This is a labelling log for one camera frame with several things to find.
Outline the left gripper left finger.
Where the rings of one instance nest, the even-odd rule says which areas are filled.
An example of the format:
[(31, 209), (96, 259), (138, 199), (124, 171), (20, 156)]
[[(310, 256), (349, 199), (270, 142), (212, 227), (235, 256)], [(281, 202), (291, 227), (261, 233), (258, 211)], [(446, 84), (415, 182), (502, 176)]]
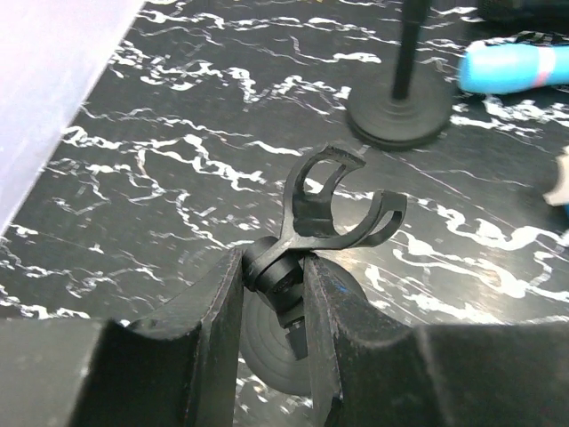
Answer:
[(4, 426), (229, 426), (243, 303), (234, 249), (143, 318), (5, 319)]

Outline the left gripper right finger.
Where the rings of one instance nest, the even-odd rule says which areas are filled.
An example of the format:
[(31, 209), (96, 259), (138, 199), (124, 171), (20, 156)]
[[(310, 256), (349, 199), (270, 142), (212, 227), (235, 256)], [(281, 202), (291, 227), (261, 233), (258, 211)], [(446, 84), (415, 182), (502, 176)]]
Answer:
[(317, 426), (565, 426), (568, 326), (406, 326), (304, 263)]

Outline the cyan toy microphone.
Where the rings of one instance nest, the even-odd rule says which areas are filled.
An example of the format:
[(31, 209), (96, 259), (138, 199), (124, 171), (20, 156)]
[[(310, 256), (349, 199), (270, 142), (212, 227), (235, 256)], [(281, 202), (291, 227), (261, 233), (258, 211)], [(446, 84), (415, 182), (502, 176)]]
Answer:
[(457, 85), (467, 93), (510, 94), (568, 83), (568, 44), (471, 44)]

